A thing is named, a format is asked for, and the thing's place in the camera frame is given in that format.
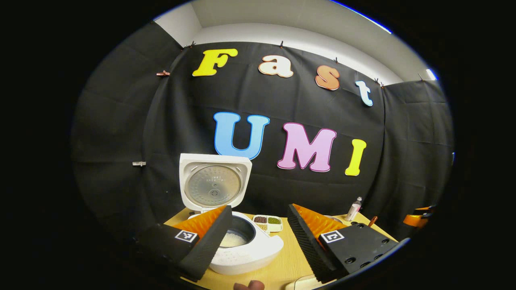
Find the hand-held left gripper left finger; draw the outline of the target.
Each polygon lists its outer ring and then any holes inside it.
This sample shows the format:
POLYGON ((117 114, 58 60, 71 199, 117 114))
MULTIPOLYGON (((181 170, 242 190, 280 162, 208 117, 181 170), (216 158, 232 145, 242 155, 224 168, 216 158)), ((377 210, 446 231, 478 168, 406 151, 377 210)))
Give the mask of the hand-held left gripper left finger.
POLYGON ((156 224, 137 236, 137 257, 164 275, 199 281, 232 224, 229 205, 173 226, 156 224))

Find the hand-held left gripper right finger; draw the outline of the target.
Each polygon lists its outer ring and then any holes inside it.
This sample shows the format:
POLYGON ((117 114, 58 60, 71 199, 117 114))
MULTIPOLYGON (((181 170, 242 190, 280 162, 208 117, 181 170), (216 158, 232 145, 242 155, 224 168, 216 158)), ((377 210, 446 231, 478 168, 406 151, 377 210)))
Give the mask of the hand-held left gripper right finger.
POLYGON ((297 204, 287 220, 317 281, 340 279, 388 256, 399 242, 363 223, 336 222, 297 204))

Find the shallow tray of rice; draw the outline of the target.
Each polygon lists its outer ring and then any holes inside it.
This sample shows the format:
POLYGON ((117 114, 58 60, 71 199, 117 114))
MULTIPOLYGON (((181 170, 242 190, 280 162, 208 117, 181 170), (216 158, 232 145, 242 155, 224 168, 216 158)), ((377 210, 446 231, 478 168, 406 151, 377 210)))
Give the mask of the shallow tray of rice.
POLYGON ((337 279, 333 279, 329 282, 323 283, 317 280, 315 275, 307 275, 296 279, 295 281, 286 284, 283 290, 313 290, 321 288, 324 285, 331 284, 337 279))

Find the white rice cooker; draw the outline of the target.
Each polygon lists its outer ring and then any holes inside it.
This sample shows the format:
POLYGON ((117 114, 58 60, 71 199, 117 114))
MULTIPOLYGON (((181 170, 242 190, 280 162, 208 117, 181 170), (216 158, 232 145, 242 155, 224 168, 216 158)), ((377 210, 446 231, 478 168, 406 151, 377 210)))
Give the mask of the white rice cooker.
MULTIPOLYGON (((252 163, 249 158, 183 153, 179 157, 179 185, 184 205, 195 216, 244 199, 252 163)), ((222 275, 239 275, 270 264, 282 250, 279 236, 270 236, 243 213, 232 212, 232 224, 210 268, 222 275)))

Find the white divided grain dish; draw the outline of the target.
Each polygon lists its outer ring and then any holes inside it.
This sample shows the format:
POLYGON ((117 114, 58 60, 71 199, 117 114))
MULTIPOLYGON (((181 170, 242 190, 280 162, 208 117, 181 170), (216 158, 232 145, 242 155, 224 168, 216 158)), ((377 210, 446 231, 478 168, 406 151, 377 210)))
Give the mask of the white divided grain dish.
POLYGON ((283 222, 277 216, 254 215, 252 221, 267 233, 280 232, 283 229, 283 222))

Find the black backdrop cloth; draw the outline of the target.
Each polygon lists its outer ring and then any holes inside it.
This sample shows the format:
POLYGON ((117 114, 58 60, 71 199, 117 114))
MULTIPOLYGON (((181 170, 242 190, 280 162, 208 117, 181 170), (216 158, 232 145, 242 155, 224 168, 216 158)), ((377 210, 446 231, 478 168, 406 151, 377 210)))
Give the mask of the black backdrop cloth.
POLYGON ((286 216, 295 203, 341 215, 357 197, 396 239, 435 205, 453 165, 453 121, 434 81, 380 87, 295 48, 218 42, 180 48, 158 24, 126 38, 76 106, 71 156, 79 192, 118 240, 185 206, 181 153, 248 155, 243 213, 286 216), (157 77, 167 71, 169 77, 157 77), (144 167, 131 163, 145 161, 144 167))

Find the small clear bottle pink label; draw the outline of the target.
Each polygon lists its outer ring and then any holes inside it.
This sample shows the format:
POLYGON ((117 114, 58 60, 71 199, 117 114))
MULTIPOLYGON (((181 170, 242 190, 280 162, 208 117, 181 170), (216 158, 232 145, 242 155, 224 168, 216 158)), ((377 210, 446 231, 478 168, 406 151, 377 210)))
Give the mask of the small clear bottle pink label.
POLYGON ((347 222, 353 222, 356 218, 356 215, 359 213, 362 206, 362 197, 357 197, 356 201, 350 206, 350 209, 345 217, 347 222))

